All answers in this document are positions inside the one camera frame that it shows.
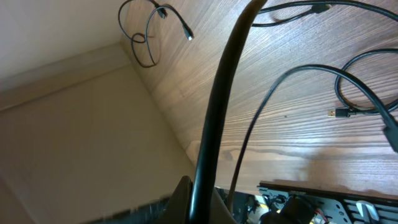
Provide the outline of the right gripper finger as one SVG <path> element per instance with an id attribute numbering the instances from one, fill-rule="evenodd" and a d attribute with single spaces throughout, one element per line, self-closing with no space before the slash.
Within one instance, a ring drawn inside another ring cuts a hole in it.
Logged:
<path id="1" fill-rule="evenodd" d="M 192 181 L 188 176 L 181 178 L 173 194 L 156 202 L 127 209 L 106 217 L 90 220 L 88 224 L 150 224 L 150 223 L 188 223 L 188 212 Z M 213 189 L 210 204 L 209 223 L 235 223 L 216 189 Z"/>

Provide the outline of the black cable gold plugs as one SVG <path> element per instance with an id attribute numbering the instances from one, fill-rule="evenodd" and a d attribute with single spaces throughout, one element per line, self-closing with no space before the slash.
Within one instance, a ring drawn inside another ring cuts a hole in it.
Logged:
<path id="1" fill-rule="evenodd" d="M 394 151 L 397 151 L 397 121 L 395 118 L 393 118 L 390 114 L 391 111 L 394 111 L 397 109 L 397 100 L 394 100 L 393 102 L 384 105 L 381 100 L 376 96 L 375 93 L 373 93 L 368 86 L 366 86 L 364 83 L 362 83 L 358 78 L 354 77 L 352 74 L 348 73 L 346 70 L 355 62 L 358 60 L 371 56 L 371 55 L 376 55 L 376 54 L 396 54 L 397 49 L 377 49 L 377 50 L 370 50 L 365 53 L 359 54 L 352 58 L 349 62 L 347 62 L 343 68 L 334 68 L 326 65 L 302 65 L 296 68 L 293 68 L 289 70 L 288 72 L 285 72 L 283 75 L 281 75 L 271 86 L 271 89 L 267 92 L 267 95 L 263 99 L 262 103 L 260 104 L 260 107 L 257 109 L 256 114 L 254 115 L 251 124 L 249 125 L 248 131 L 246 133 L 246 136 L 244 138 L 243 146 L 241 148 L 241 151 L 239 153 L 238 161 L 236 164 L 236 168 L 234 170 L 233 174 L 233 179 L 231 182 L 231 187 L 229 189 L 229 195 L 226 203 L 227 209 L 232 212 L 233 211 L 233 199 L 234 199 L 234 192 L 236 190 L 236 184 L 238 180 L 238 175 L 239 175 L 239 170 L 243 161 L 244 153 L 248 145 L 249 137 L 251 135 L 251 132 L 254 128 L 254 125 L 260 116 L 263 108 L 271 98 L 272 94 L 276 91 L 277 87 L 290 75 L 296 73 L 296 72 L 301 72 L 304 70 L 321 70 L 323 72 L 329 72 L 334 75 L 336 75 L 336 80 L 335 80 L 335 94 L 339 101 L 345 106 L 345 109 L 343 110 L 335 110 L 335 115 L 339 117 L 349 117 L 351 115 L 357 115 L 357 114 L 366 114 L 366 115 L 381 115 L 384 123 L 386 124 L 386 127 L 383 129 L 383 133 L 385 137 L 387 138 L 389 144 L 393 148 Z M 364 95 L 366 95 L 371 103 L 374 105 L 373 109 L 368 109 L 368 110 L 360 110 L 354 105 L 352 105 L 351 102 L 343 98 L 343 95 L 341 94 L 341 80 L 345 79 L 349 81 L 351 84 L 356 86 L 359 90 L 361 90 Z"/>

